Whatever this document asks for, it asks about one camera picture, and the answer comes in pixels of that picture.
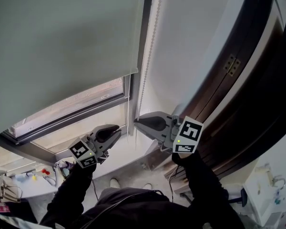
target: shoe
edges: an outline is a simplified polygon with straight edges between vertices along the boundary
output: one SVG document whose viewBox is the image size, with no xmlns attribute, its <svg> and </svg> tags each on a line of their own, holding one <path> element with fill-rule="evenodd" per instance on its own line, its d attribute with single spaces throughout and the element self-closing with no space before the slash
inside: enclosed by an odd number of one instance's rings
<svg viewBox="0 0 286 229">
<path fill-rule="evenodd" d="M 112 178 L 110 180 L 110 187 L 114 187 L 114 188 L 121 188 L 119 182 L 117 181 L 117 179 Z"/>
<path fill-rule="evenodd" d="M 142 189 L 152 190 L 153 187 L 150 183 L 147 183 Z"/>
</svg>

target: black sleeve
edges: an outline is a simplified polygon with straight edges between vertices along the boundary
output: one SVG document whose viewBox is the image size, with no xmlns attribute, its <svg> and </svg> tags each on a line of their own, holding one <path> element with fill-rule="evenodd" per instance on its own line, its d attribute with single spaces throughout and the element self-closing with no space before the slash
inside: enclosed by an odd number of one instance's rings
<svg viewBox="0 0 286 229">
<path fill-rule="evenodd" d="M 67 227 L 83 213 L 82 202 L 95 169 L 96 165 L 82 169 L 78 164 L 72 168 L 52 202 L 48 204 L 48 212 L 42 218 L 40 225 L 55 228 L 57 223 Z"/>
<path fill-rule="evenodd" d="M 198 151 L 181 159 L 173 154 L 173 161 L 185 168 L 194 200 L 191 204 L 195 219 L 201 224 L 209 222 L 212 228 L 238 228 L 244 226 L 228 202 L 226 190 L 222 188 L 214 172 L 203 162 Z"/>
</svg>

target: person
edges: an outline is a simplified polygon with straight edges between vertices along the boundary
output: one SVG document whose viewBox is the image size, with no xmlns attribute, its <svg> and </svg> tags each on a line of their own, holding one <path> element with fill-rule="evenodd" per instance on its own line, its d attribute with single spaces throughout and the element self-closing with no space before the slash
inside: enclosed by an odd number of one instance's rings
<svg viewBox="0 0 286 229">
<path fill-rule="evenodd" d="M 194 200 L 187 208 L 169 201 L 160 191 L 137 188 L 105 189 L 97 204 L 83 213 L 82 202 L 96 165 L 82 169 L 76 164 L 47 207 L 40 225 L 89 229 L 97 226 L 244 228 L 228 203 L 226 190 L 200 158 L 198 151 L 172 160 L 183 166 Z"/>
</svg>

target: white wall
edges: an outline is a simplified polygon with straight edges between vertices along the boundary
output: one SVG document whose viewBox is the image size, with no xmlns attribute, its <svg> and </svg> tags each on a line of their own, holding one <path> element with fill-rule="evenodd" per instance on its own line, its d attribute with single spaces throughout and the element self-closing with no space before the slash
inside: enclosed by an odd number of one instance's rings
<svg viewBox="0 0 286 229">
<path fill-rule="evenodd" d="M 191 91 L 193 95 L 198 90 L 221 51 L 242 3 L 243 0 L 162 0 L 141 114 L 151 111 L 171 114 L 186 100 L 186 92 Z M 143 72 L 155 11 L 154 8 Z"/>
</svg>

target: door hinge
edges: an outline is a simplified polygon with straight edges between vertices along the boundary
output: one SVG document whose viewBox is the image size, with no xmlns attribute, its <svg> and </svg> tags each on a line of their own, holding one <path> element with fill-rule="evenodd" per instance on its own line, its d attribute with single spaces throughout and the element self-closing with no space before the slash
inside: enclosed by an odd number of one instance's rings
<svg viewBox="0 0 286 229">
<path fill-rule="evenodd" d="M 226 73 L 230 76 L 234 76 L 237 68 L 240 65 L 240 61 L 234 57 L 232 54 L 229 56 L 227 62 L 224 65 L 224 70 L 226 71 Z"/>
</svg>

